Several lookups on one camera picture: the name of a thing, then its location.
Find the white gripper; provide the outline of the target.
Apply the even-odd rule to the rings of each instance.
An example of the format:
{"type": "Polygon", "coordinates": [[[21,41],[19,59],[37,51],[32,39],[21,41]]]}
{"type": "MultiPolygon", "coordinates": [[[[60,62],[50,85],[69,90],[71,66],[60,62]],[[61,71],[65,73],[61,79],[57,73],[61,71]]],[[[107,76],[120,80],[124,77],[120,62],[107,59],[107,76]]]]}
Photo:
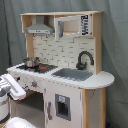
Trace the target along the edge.
{"type": "Polygon", "coordinates": [[[0,87],[9,93],[14,100],[21,100],[26,97],[24,89],[10,74],[0,76],[0,87]]]}

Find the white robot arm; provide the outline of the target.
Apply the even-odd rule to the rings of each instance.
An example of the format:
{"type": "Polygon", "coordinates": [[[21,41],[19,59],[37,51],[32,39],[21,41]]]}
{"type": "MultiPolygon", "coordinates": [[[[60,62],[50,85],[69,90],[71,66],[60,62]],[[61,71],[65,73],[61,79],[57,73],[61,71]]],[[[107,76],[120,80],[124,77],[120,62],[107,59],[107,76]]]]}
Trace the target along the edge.
{"type": "Polygon", "coordinates": [[[10,75],[0,76],[0,128],[36,128],[27,120],[20,117],[10,117],[9,98],[21,100],[26,92],[10,75]]]}

